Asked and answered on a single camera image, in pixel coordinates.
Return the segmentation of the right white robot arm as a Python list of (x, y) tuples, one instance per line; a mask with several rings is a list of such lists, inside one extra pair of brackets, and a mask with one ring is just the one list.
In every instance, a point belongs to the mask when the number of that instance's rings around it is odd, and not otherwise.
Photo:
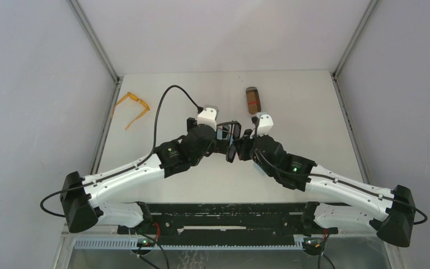
[(368, 185), (340, 176), (302, 156), (287, 153), (272, 137), (246, 134), (234, 141), (240, 160), (252, 160), (284, 188), (320, 193), (367, 216), (367, 225), (383, 241), (409, 247), (417, 208), (411, 190)]

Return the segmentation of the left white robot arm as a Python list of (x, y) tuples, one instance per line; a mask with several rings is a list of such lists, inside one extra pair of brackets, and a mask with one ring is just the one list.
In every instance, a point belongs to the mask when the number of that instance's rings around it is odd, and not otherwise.
[(157, 146), (142, 164), (132, 162), (85, 177), (77, 171), (68, 174), (59, 199), (69, 232), (80, 233), (97, 224), (134, 228), (150, 219), (145, 203), (119, 203), (112, 198), (140, 184), (168, 178), (198, 165), (214, 148), (217, 123), (201, 119), (196, 123), (187, 135)]

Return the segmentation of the black sunglasses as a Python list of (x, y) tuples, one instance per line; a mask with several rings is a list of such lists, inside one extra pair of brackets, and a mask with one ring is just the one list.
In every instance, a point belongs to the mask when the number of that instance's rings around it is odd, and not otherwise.
[(235, 141), (240, 138), (241, 124), (229, 121), (217, 124), (216, 147), (214, 152), (224, 154), (226, 161), (232, 163), (236, 155)]

